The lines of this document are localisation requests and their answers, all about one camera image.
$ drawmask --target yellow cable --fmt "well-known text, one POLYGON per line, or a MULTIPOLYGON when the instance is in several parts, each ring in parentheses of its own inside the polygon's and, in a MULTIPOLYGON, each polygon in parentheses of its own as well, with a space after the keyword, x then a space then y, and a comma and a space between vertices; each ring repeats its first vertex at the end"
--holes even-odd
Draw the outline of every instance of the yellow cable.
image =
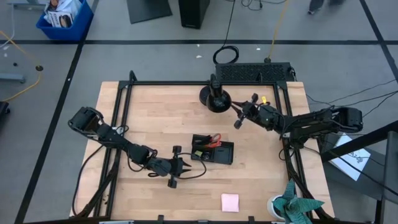
POLYGON ((271 49, 269 51, 268 59, 271 59, 272 51, 274 50, 274 43, 275 43, 276 37, 278 36, 278 30, 279 30, 279 27, 280 27, 280 25, 282 23, 282 20, 283 20, 284 16, 285 16, 285 12, 286 12, 286 9, 287 9, 288 5, 289 5, 289 0, 286 0, 286 2, 284 4, 284 9, 282 10, 282 13, 280 14, 278 24, 276 25, 276 28, 275 28, 275 31, 274 31, 274 37, 272 39, 271 49))
MULTIPOLYGON (((26 55, 33 63, 36 62, 37 66, 40 65, 39 61, 31 54, 28 54, 24 49, 22 49, 20 46, 18 46, 14 41, 12 41, 3 31, 0 30, 0 34, 5 36, 5 38, 7 38, 7 40, 12 43, 18 50, 20 50, 24 55, 26 55)), ((41 71, 37 71, 38 75, 37 75, 37 81, 33 84, 28 86, 26 89, 20 91, 19 93, 15 94, 14 96, 7 98, 5 100, 3 100, 4 102, 8 102, 10 100, 13 100, 14 98, 17 98, 19 95, 25 93, 26 91, 30 90, 31 88, 35 87, 37 84, 39 84, 40 79, 42 78, 42 72, 41 71)))

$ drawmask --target black box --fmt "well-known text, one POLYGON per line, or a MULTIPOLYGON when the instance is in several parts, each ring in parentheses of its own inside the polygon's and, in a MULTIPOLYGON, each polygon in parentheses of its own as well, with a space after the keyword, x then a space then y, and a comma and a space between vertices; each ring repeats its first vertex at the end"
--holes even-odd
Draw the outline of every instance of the black box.
POLYGON ((181 26, 200 29, 210 0, 178 0, 181 26))
MULTIPOLYGON (((227 164, 231 165, 234 159, 234 143, 233 142, 225 142, 221 141, 221 146, 210 148, 206 146, 201 146, 195 144, 196 140, 203 140, 207 136, 202 136, 198 134, 194 134, 192 137, 192 154, 195 154, 197 151, 201 151, 202 153, 207 153, 208 156, 206 159, 201 156, 201 160, 203 162, 215 162, 219 164, 227 164)), ((192 160, 199 160, 197 156, 191 156, 192 160)))

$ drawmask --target white pot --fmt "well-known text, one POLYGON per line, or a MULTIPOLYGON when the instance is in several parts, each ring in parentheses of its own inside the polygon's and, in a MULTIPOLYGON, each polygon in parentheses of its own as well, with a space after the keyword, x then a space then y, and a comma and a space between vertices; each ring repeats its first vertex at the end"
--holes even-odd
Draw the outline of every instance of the white pot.
POLYGON ((275 197, 271 197, 270 199, 268 199, 267 210, 272 215, 272 217, 277 218, 279 220, 285 220, 283 217, 280 217, 278 214, 276 214, 273 204, 273 201, 281 196, 282 195, 276 195, 275 197))

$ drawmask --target red and black object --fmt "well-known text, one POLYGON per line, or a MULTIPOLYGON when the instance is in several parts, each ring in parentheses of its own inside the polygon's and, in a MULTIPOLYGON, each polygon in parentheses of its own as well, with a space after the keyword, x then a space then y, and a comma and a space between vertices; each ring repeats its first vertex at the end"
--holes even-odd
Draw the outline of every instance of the red and black object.
POLYGON ((215 162, 231 165, 234 159, 234 143, 221 141, 221 135, 203 136, 194 134, 192 137, 192 154, 203 162, 215 162))

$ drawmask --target potted plant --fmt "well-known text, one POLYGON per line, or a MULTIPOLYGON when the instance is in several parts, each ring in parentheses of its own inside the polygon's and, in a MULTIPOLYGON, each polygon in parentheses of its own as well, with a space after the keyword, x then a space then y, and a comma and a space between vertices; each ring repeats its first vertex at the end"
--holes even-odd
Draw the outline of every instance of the potted plant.
POLYGON ((267 209, 273 217, 285 220, 286 224, 312 224, 304 213, 320 208, 324 202, 309 198, 298 198, 294 194, 294 187, 294 181, 291 179, 287 183, 283 195, 278 195, 268 200, 267 209))

